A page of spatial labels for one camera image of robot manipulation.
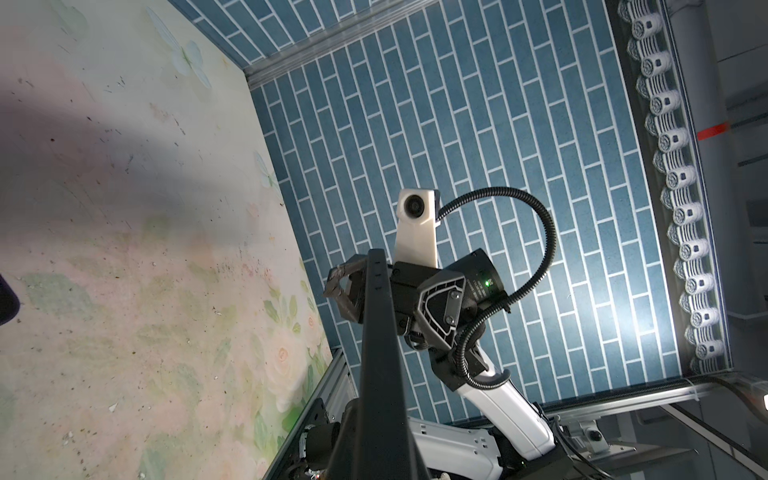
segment blue brick wall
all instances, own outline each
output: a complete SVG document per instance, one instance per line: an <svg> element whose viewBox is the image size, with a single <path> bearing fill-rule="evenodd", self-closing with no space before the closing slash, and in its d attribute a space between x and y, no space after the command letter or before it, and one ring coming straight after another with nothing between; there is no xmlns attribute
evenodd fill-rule
<svg viewBox="0 0 768 480"><path fill-rule="evenodd" d="M376 0L168 0L241 68Z"/></svg>
<svg viewBox="0 0 768 480"><path fill-rule="evenodd" d="M359 375L361 329L320 296L355 252L392 256L404 187L443 202L488 185L531 191L560 248L550 275L481 344L530 400L679 375L658 235L599 0L443 0L253 92L332 345ZM440 262L475 248L508 291L541 261L531 210L483 200L438 228ZM403 344L409 413L478 415Z"/></svg>

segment robotic arm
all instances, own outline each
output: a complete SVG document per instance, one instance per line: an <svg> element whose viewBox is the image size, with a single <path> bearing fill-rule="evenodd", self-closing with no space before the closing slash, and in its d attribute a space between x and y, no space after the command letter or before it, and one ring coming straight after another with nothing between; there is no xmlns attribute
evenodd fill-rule
<svg viewBox="0 0 768 480"><path fill-rule="evenodd" d="M530 205L546 231L545 258L533 277L512 295L504 290L482 249L438 268L435 229L439 222L463 204L499 195ZM411 348L429 350L432 371L483 412L509 441L521 463L543 465L566 456L540 412L509 381L508 372L496 372L478 344L487 318L508 311L546 274L554 258L556 237L546 208L530 194L507 187L471 192L442 209L436 190L404 189L397 216L394 264L389 269L397 334ZM355 323L362 323L366 305L366 258L355 255L332 269L324 293L337 302L342 317Z"/></svg>

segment gray pipe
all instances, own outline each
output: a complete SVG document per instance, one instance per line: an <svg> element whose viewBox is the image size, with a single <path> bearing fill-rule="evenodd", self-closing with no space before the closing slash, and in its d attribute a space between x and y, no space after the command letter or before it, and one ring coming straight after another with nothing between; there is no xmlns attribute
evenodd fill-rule
<svg viewBox="0 0 768 480"><path fill-rule="evenodd" d="M667 2L683 72L694 131L728 122L705 2ZM699 141L703 188L726 308L735 313L763 311L765 302L751 266L746 204L738 194L733 135L725 131Z"/></svg>

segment camera lens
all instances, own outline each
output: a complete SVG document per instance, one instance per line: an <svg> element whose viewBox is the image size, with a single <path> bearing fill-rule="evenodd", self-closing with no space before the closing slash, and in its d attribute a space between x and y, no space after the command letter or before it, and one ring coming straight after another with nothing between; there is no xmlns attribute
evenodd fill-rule
<svg viewBox="0 0 768 480"><path fill-rule="evenodd" d="M424 200L419 195L406 198L406 213L411 218L419 218L424 214Z"/></svg>

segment red tape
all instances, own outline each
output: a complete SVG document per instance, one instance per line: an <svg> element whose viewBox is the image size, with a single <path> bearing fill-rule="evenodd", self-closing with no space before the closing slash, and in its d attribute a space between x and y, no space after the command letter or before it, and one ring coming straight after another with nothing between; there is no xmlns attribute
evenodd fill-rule
<svg viewBox="0 0 768 480"><path fill-rule="evenodd" d="M714 127L705 128L704 130L696 134L696 138L698 138L699 141L702 141L702 140L706 140L707 138L712 138L715 135L725 133L728 130L730 130L730 124L728 122L725 122L724 124L719 124L719 125L715 125Z"/></svg>

